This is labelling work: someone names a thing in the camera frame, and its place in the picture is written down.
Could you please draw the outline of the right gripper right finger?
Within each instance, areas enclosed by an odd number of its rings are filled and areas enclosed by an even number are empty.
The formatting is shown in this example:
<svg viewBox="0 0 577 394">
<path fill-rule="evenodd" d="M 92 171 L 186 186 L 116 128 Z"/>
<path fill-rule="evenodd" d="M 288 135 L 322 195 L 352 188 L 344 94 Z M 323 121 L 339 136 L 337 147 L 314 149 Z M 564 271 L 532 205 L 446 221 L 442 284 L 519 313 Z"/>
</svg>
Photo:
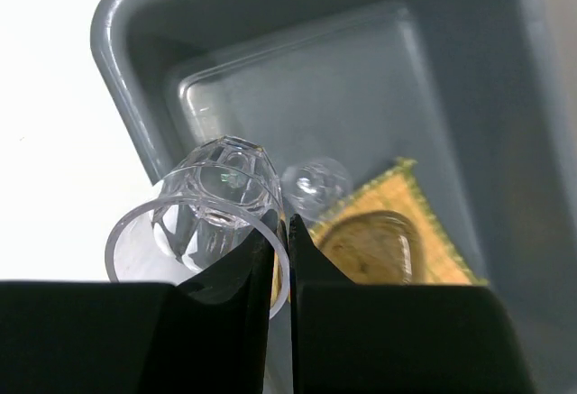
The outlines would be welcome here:
<svg viewBox="0 0 577 394">
<path fill-rule="evenodd" d="M 296 393 L 532 393 L 507 311 L 488 288 L 360 285 L 289 223 Z"/>
</svg>

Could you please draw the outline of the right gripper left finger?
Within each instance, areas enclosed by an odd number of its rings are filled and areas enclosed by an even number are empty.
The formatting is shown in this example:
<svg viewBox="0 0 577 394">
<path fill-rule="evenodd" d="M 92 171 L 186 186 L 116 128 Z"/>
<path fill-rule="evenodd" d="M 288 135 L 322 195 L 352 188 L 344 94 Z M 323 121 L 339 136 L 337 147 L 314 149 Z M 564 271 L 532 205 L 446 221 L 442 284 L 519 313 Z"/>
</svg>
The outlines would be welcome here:
<svg viewBox="0 0 577 394">
<path fill-rule="evenodd" d="M 4 393 L 260 393 L 274 251 L 258 232 L 180 286 L 1 285 Z"/>
</svg>

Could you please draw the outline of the yellow woven bamboo mat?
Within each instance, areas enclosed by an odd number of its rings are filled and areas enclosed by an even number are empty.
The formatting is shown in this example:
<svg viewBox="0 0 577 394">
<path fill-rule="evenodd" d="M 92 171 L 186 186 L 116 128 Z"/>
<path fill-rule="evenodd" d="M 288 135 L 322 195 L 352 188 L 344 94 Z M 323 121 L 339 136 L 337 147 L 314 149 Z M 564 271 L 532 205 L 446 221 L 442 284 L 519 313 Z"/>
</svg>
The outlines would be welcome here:
<svg viewBox="0 0 577 394">
<path fill-rule="evenodd" d="M 430 209 L 412 174 L 415 163 L 411 159 L 399 158 L 392 169 L 323 215 L 319 223 L 308 229 L 316 248 L 320 239 L 336 223 L 353 215 L 390 210 L 408 218 L 418 231 L 424 252 L 426 279 L 416 284 L 486 286 L 487 280 L 477 278 L 469 269 Z"/>
</svg>

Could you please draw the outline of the clear glass cup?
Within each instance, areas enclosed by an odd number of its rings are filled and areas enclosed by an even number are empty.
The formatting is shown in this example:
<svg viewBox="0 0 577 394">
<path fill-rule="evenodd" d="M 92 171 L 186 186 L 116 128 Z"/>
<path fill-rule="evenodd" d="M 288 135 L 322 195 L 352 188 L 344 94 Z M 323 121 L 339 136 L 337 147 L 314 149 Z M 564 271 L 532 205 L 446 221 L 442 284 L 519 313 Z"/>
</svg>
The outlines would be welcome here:
<svg viewBox="0 0 577 394">
<path fill-rule="evenodd" d="M 289 166 L 281 177 L 282 195 L 296 214 L 318 222 L 353 191 L 353 180 L 337 160 L 317 157 Z"/>
<path fill-rule="evenodd" d="M 125 214 L 105 244 L 112 282 L 198 279 L 256 233 L 275 252 L 270 315 L 289 295 L 279 177 L 263 147 L 223 136 L 195 148 Z"/>
</svg>

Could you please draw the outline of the clear glass plate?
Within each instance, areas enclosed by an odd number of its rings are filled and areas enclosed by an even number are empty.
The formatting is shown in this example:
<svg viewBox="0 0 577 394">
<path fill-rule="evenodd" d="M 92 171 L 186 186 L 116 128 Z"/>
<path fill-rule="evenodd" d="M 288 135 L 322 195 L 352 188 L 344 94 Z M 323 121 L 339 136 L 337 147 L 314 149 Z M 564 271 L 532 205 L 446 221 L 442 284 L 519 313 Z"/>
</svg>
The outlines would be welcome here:
<svg viewBox="0 0 577 394">
<path fill-rule="evenodd" d="M 317 248 L 358 284 L 416 284 L 426 279 L 418 231 L 398 212 L 350 216 L 331 226 Z"/>
</svg>

